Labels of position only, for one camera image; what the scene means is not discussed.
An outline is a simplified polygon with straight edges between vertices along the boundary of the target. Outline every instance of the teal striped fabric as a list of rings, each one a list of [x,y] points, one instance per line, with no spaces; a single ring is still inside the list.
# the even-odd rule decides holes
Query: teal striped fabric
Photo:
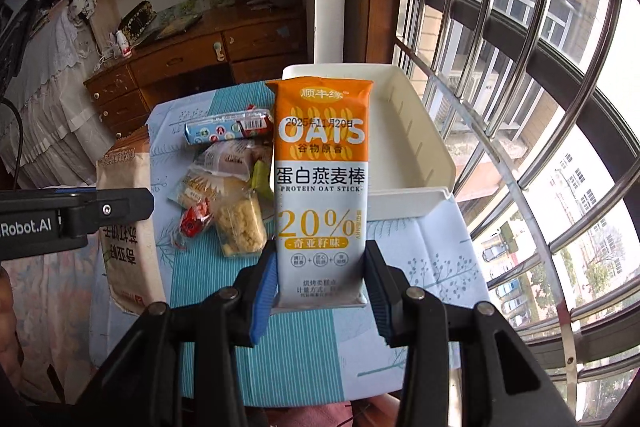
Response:
[[[273,93],[263,82],[220,89],[209,114],[243,110],[250,103],[271,108]],[[273,222],[267,224],[273,233]],[[226,259],[215,230],[176,253],[171,306],[199,302],[233,283],[255,258]],[[193,344],[182,356],[182,393],[193,396]],[[331,310],[273,315],[267,334],[254,349],[239,347],[238,377],[242,399],[251,407],[297,407],[344,400]]]

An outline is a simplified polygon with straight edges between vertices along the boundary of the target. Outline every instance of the circular icon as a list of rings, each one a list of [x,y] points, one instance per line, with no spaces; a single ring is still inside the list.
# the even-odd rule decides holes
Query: circular icon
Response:
[[[301,253],[295,253],[291,256],[291,264],[296,268],[302,268],[306,264],[306,257]]]
[[[344,266],[349,262],[349,256],[344,252],[338,252],[334,255],[335,266]]]
[[[314,256],[314,264],[318,267],[325,266],[329,262],[327,254],[318,252]]]

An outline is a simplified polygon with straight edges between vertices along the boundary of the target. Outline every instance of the white plastic bin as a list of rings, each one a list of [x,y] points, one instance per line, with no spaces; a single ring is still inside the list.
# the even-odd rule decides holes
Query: white plastic bin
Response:
[[[449,197],[456,168],[411,82],[390,64],[300,64],[296,76],[373,80],[367,219],[425,216]]]

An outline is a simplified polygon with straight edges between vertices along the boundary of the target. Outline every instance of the light blue tablecloth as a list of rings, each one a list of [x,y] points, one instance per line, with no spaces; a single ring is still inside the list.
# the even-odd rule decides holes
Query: light blue tablecloth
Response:
[[[158,105],[148,119],[156,245],[162,282],[173,307],[204,299],[232,283],[241,267],[255,262],[223,258],[214,230],[189,251],[175,253],[170,234],[180,208],[167,200],[193,159],[193,149],[182,137],[181,122],[201,114],[241,110],[249,103],[271,107],[273,94],[263,83],[245,84]],[[426,217],[367,223],[367,238],[377,240],[385,260],[404,270],[411,284],[445,302],[472,306],[488,299],[453,198]],[[104,266],[98,267],[92,301],[90,350],[97,365],[135,320],[113,304],[103,274]],[[366,307],[274,315],[258,346],[239,348],[237,356],[246,405],[293,407],[400,389],[406,351],[385,345]],[[184,350],[182,389],[186,396],[193,394],[193,346],[189,345]]]

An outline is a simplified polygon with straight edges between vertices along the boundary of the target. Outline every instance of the silver screw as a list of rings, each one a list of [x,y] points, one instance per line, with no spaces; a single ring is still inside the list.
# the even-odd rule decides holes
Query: silver screw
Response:
[[[236,290],[233,286],[225,286],[224,288],[220,288],[218,293],[223,299],[225,299],[225,301],[231,301],[238,297],[238,290]]]
[[[404,293],[406,293],[406,296],[410,299],[415,299],[417,301],[421,301],[426,295],[425,291],[422,288],[418,288],[418,286],[409,286]]]
[[[147,309],[151,315],[162,315],[168,307],[164,302],[152,302]]]
[[[494,305],[487,301],[478,302],[476,309],[478,309],[482,315],[493,315],[495,312]]]

